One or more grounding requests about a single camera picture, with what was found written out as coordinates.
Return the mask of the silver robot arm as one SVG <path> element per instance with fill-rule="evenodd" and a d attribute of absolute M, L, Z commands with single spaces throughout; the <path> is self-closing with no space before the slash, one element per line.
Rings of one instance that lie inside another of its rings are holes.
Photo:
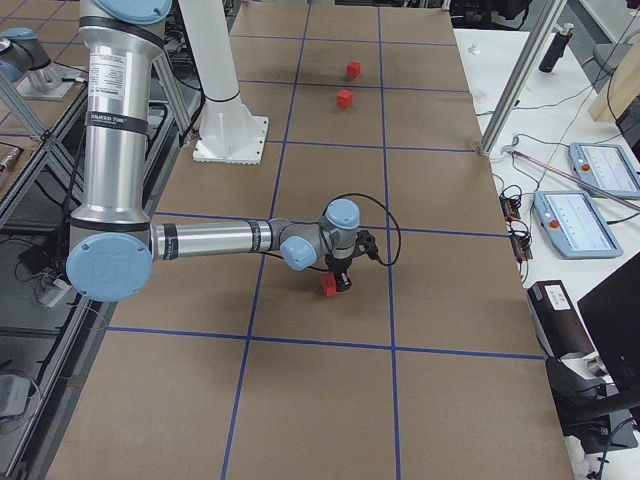
<path fill-rule="evenodd" d="M 81 67 L 54 62 L 29 28 L 1 32 L 1 74 L 27 99 L 61 100 L 76 83 L 86 81 Z"/>
<path fill-rule="evenodd" d="M 223 7 L 183 1 L 180 9 L 205 99 L 200 162 L 257 164 L 269 121 L 243 104 Z M 324 260 L 324 290 L 349 289 L 357 254 L 358 206 L 331 201 L 311 224 L 286 219 L 152 224 L 142 206 L 153 62 L 164 51 L 168 1 L 84 1 L 80 32 L 90 52 L 84 198 L 70 220 L 66 273 L 83 296 L 117 302 L 137 294 L 158 259 L 279 252 L 295 271 Z"/>

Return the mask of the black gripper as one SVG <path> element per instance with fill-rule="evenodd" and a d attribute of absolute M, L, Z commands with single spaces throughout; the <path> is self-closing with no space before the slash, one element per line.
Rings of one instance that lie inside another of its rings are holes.
<path fill-rule="evenodd" d="M 348 291 L 351 288 L 351 280 L 347 275 L 347 271 L 351 267 L 352 258 L 336 258 L 331 254 L 326 254 L 324 260 L 327 268 L 334 273 L 336 292 L 342 293 Z"/>

